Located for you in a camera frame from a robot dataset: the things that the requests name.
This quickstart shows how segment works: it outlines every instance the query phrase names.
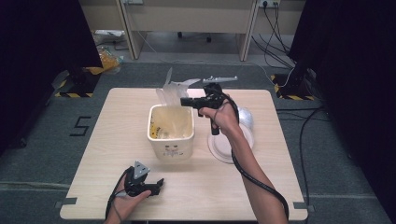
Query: wall socket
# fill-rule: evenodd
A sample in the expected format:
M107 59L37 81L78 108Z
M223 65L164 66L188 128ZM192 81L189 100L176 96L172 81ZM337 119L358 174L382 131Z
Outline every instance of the wall socket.
M264 2L267 2L267 8L275 8L275 7L279 7L280 5L280 0L275 0L275 1L259 0L259 7L263 7L262 4Z

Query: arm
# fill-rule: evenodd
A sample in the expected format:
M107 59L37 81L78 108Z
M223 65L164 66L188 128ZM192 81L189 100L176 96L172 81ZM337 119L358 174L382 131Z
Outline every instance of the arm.
M123 190L125 177L121 180L119 186L117 187L117 192ZM105 224L119 224L125 220L139 203L145 200L151 194L150 190L146 190L136 197L131 197L129 195L116 196L113 204L111 204L110 211L108 212Z
M199 111L202 115L212 118L220 126L221 132L227 136L233 153L246 172L274 189L273 184L257 163L245 138L230 104L225 104L216 112L215 109L204 107ZM243 178L247 196L259 223L287 223L282 203L270 192L261 189Z

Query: square bucket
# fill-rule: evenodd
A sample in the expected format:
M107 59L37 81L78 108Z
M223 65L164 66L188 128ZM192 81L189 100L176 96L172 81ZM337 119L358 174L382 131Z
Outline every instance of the square bucket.
M154 105L148 115L148 140L162 161L180 161L192 155L194 117L192 107Z

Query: bucket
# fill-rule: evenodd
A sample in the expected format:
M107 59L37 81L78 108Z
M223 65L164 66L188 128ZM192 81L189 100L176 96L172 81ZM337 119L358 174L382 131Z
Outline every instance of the bucket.
M148 140L159 160L186 160L192 155L193 138L192 107L154 105L150 109Z

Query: crumpled plastic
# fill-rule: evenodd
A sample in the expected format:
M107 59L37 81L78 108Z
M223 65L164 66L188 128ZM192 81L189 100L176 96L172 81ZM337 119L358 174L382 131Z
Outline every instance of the crumpled plastic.
M157 88L156 92L162 105L180 105L180 98L189 97L187 89L190 85L200 81L200 78L189 79L184 82L170 81L172 76L172 67L166 76L165 84L162 89Z
M98 52L103 68L87 67L93 75L98 75L103 72L116 74L120 71L120 64L123 62L121 57L114 56L107 47L98 48Z

